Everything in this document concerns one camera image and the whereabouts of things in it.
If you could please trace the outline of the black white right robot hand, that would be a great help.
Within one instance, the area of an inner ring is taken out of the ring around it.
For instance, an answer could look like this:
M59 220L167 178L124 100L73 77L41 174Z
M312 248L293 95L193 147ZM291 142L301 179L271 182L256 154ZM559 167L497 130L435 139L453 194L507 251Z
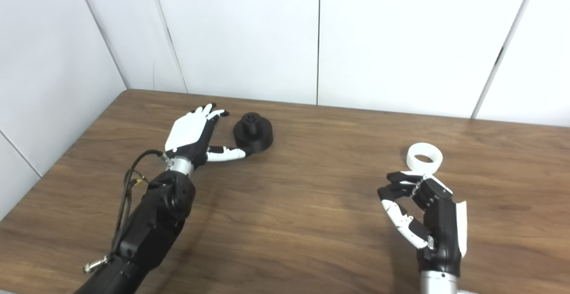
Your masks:
M389 184L377 189L387 216L416 249L419 271L461 276L467 251L466 202L456 203L453 192L432 174L395 171Z

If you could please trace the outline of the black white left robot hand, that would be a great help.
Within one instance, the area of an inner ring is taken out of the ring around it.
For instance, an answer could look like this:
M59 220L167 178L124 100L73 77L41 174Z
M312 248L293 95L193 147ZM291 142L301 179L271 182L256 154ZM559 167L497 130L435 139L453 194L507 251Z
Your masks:
M219 119L229 115L228 111L214 107L215 103L200 106L175 121L165 143L169 158L185 158L197 168L207 162L225 162L252 155L248 148L210 145Z

